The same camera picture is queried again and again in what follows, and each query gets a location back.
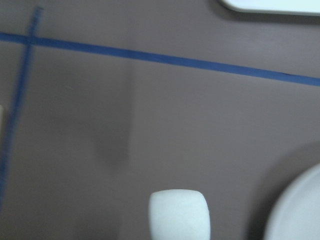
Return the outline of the white steamed bun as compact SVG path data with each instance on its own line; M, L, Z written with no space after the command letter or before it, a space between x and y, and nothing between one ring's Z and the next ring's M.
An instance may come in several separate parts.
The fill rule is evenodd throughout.
M152 240L209 240L210 212L203 194L167 189L149 197L148 223Z

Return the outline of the round cream plate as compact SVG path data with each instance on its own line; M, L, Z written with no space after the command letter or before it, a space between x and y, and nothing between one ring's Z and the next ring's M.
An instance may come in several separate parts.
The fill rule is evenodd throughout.
M264 240L320 238L320 165L309 168L282 192L268 217Z

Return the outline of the cream rectangular bear tray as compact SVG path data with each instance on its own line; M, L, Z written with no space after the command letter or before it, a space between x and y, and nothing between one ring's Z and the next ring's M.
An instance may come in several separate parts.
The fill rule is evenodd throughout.
M320 16L319 0L222 0L227 8L243 13Z

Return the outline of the wooden cutting board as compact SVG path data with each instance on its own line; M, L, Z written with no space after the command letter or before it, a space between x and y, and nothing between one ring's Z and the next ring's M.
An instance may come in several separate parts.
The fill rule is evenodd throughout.
M4 122L4 107L0 105L0 140L3 134L3 122Z

